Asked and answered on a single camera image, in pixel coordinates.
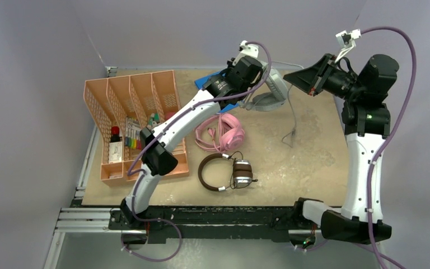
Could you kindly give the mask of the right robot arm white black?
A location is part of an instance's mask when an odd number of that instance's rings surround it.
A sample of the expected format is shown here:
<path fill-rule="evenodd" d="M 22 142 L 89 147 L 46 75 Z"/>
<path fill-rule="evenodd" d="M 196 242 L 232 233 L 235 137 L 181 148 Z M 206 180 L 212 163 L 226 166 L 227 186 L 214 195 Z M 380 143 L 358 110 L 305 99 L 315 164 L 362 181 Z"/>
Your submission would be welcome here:
<path fill-rule="evenodd" d="M 286 82 L 310 96 L 326 91 L 344 101 L 341 119 L 349 152 L 347 194 L 340 210 L 300 198 L 292 212 L 297 227 L 314 222 L 325 239 L 357 244 L 391 237 L 381 209 L 380 149 L 390 137 L 391 114 L 385 99 L 398 70 L 398 62 L 384 54 L 371 56 L 360 73 L 342 69 L 334 55 L 326 54 L 313 66 L 284 75 Z"/>

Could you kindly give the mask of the pink wired headphones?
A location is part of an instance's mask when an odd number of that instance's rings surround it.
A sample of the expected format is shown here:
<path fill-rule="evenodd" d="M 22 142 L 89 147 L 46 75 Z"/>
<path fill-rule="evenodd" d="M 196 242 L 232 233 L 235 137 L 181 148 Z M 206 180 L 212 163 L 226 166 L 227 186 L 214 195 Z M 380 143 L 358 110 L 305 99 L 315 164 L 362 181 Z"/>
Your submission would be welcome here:
<path fill-rule="evenodd" d="M 241 122 L 230 113 L 209 117 L 194 130 L 195 143 L 203 150 L 224 153 L 240 147 L 245 139 Z"/>

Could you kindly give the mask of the brown on-ear headphones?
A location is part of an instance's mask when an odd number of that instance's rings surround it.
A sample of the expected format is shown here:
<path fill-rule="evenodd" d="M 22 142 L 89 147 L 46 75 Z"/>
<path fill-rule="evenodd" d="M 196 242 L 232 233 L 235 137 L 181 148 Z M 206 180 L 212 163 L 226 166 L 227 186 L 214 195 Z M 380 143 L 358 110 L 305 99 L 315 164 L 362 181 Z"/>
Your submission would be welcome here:
<path fill-rule="evenodd" d="M 215 153 L 206 156 L 198 166 L 198 179 L 201 185 L 212 192 L 223 192 L 227 190 L 226 186 L 214 187 L 209 185 L 203 178 L 203 169 L 209 162 L 214 161 L 215 159 L 224 159 L 232 161 L 232 173 L 231 179 L 229 182 L 229 187 L 231 189 L 243 189 L 248 187 L 254 182 L 257 182 L 258 179 L 255 179 L 251 162 L 246 159 L 238 159 L 234 157 L 234 154 L 229 155 L 226 153 Z"/>

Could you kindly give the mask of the grey over-ear headphones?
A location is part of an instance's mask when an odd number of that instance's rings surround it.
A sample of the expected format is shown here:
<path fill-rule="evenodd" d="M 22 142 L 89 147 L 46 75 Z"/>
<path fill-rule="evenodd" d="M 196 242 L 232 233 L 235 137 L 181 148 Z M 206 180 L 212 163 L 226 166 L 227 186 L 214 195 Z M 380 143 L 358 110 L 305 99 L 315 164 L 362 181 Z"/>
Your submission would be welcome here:
<path fill-rule="evenodd" d="M 297 131 L 297 117 L 290 100 L 292 86 L 286 86 L 282 74 L 275 68 L 271 68 L 269 71 L 265 84 L 267 85 L 269 92 L 259 94 L 255 97 L 252 97 L 252 94 L 250 94 L 242 101 L 239 101 L 238 105 L 246 110 L 269 112 L 280 108 L 287 101 L 293 115 L 293 128 L 281 139 L 281 142 L 293 148 L 294 138 Z"/>

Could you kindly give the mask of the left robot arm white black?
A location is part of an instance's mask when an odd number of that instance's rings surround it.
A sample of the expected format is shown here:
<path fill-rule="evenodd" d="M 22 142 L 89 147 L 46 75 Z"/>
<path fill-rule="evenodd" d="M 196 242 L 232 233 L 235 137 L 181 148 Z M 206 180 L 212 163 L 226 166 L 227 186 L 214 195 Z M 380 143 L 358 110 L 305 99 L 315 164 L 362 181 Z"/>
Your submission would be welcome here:
<path fill-rule="evenodd" d="M 159 126 L 141 130 L 143 148 L 128 169 L 137 174 L 131 193 L 121 204 L 123 223 L 130 229 L 144 224 L 144 213 L 160 179 L 173 171 L 178 160 L 175 147 L 198 125 L 217 114 L 228 104 L 235 104 L 256 91 L 267 79 L 266 67 L 254 57 L 244 56 L 236 63 L 211 76 L 195 96 L 169 120 Z"/>

